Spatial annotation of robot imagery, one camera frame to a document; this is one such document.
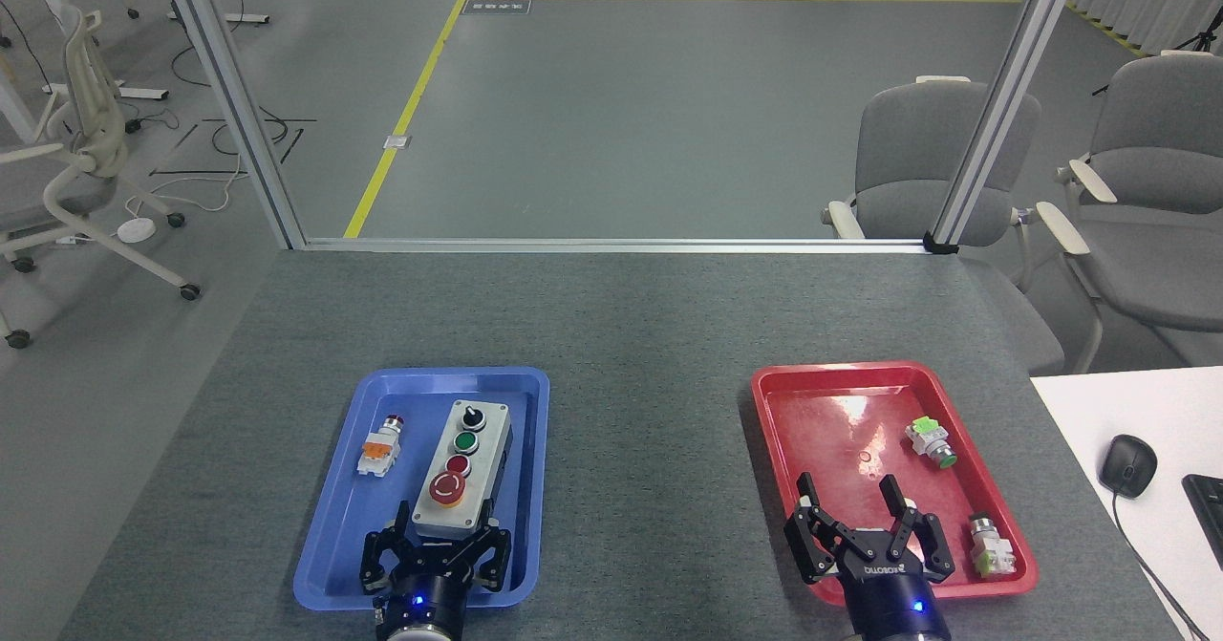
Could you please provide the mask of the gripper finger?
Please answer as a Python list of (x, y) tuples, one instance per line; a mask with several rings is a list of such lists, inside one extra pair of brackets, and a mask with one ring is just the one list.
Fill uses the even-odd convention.
[(512, 535), (495, 517), (464, 538), (459, 549), (460, 584), (467, 588), (501, 592), (505, 584), (508, 559), (512, 549)]
[(401, 565), (415, 553), (415, 544), (407, 536), (411, 513), (410, 502), (400, 502), (393, 521), (379, 531), (366, 535), (361, 555), (361, 585), (366, 595), (375, 595), (382, 588), (389, 588), (395, 580), (383, 565), (385, 550), (393, 550)]
[(894, 475), (879, 481), (885, 506), (892, 514), (890, 544), (884, 549), (888, 559), (899, 561), (906, 553), (907, 541), (916, 535), (921, 546), (923, 575), (929, 584), (944, 584), (954, 572), (954, 559), (947, 544), (944, 528), (934, 513), (921, 513), (906, 502)]
[(783, 525), (783, 535), (791, 550), (804, 584), (815, 585), (828, 576), (841, 575), (841, 560), (835, 555), (841, 524), (821, 506), (811, 473), (796, 480), (799, 502)]

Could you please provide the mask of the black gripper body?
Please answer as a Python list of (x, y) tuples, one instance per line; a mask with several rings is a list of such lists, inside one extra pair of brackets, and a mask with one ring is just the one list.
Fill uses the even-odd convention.
[(900, 546), (892, 558), (888, 531), (855, 531), (852, 537), (874, 553), (868, 560), (849, 541), (839, 544), (839, 584), (852, 631), (863, 640), (945, 640), (947, 624), (917, 554)]
[(375, 629), (462, 630), (475, 566), (470, 546), (468, 539), (423, 546), (397, 541), (397, 566), (375, 595)]

